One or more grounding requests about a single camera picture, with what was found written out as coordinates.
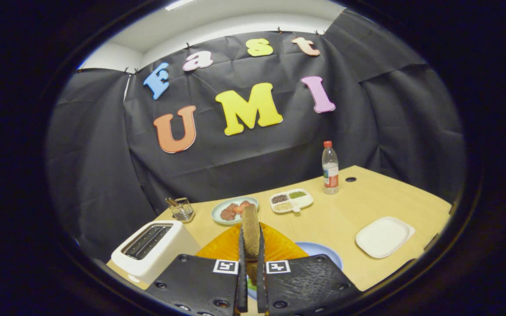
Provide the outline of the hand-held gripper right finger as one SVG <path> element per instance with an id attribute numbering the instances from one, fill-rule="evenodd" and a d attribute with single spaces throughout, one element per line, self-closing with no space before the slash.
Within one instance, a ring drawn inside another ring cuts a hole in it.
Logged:
<path id="1" fill-rule="evenodd" d="M 268 233 L 260 225 L 257 311 L 265 316 L 327 316 L 349 308 L 362 292 L 324 254 L 267 258 Z"/>

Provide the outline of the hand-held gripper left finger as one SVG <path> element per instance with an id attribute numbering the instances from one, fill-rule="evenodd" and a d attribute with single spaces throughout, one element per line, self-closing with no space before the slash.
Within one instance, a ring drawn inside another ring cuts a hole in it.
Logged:
<path id="1" fill-rule="evenodd" d="M 147 291 L 185 312 L 206 316 L 240 313 L 246 297 L 245 262 L 204 250 L 181 222 L 146 226 Z"/>

